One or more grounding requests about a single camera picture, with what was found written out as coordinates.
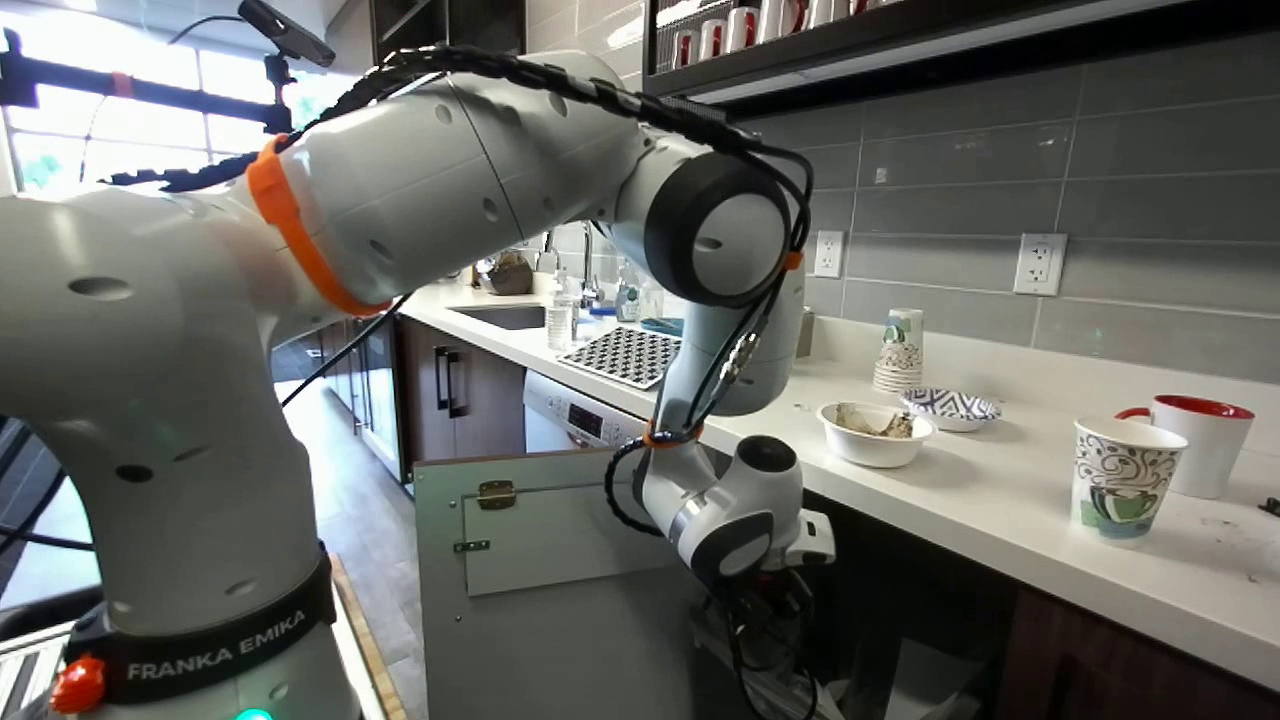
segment dish rack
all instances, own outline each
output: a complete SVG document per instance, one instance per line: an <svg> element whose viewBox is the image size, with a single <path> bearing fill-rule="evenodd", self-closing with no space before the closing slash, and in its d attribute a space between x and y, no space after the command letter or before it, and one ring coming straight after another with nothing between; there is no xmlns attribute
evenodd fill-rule
<svg viewBox="0 0 1280 720"><path fill-rule="evenodd" d="M657 388L668 377L677 351L680 338L621 324L570 351L564 363L627 388Z"/></svg>

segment dishwasher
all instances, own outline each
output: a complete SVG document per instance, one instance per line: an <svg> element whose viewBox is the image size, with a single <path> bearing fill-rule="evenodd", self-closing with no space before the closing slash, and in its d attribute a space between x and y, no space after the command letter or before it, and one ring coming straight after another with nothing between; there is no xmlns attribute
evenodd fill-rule
<svg viewBox="0 0 1280 720"><path fill-rule="evenodd" d="M645 421L537 373L525 413L528 457L411 473L433 720L693 720L702 585L599 488Z"/></svg>
<svg viewBox="0 0 1280 720"><path fill-rule="evenodd" d="M525 451L621 449L645 435L645 426L541 373L525 377Z"/></svg>

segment window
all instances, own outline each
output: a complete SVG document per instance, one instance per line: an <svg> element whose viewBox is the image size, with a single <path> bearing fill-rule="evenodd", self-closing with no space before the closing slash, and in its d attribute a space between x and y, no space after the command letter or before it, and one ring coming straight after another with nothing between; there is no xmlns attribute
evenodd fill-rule
<svg viewBox="0 0 1280 720"><path fill-rule="evenodd" d="M153 34L59 7L0 7L0 24L17 27L26 56L38 60L272 105L266 60L247 54L165 44ZM294 76L295 83L286 90L286 105L294 110L295 127L321 118L354 83L354 76L310 70L294 70ZM225 155L258 154L267 139L259 122L204 118L53 83L42 83L38 98L42 110L6 110L17 183L27 192L65 192L140 168L204 168Z"/></svg>

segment floor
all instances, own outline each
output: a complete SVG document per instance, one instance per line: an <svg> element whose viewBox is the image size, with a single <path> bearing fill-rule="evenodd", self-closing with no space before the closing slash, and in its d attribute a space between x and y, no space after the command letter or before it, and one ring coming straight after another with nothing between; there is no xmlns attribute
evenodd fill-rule
<svg viewBox="0 0 1280 720"><path fill-rule="evenodd" d="M321 539L356 588L406 712L430 716L411 501L354 435L345 410L321 385L287 403L287 426L311 451ZM74 486L65 486L38 531L83 537ZM96 585L90 553L27 547L0 610L83 585Z"/></svg>

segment handle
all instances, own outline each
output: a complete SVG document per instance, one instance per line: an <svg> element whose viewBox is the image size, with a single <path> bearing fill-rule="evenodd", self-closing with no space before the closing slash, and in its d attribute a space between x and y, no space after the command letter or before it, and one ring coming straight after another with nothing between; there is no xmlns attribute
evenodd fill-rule
<svg viewBox="0 0 1280 720"><path fill-rule="evenodd" d="M1131 418L1153 421L1153 410L1123 410L1123 413L1117 413L1117 421L1131 421Z"/></svg>
<svg viewBox="0 0 1280 720"><path fill-rule="evenodd" d="M436 413L452 410L452 388L444 380L448 377L444 360L448 360L448 350L436 350Z"/></svg>
<svg viewBox="0 0 1280 720"><path fill-rule="evenodd" d="M452 369L455 369L459 360L464 360L464 358L444 351L444 395L448 395L448 418L470 418L470 410L452 395Z"/></svg>

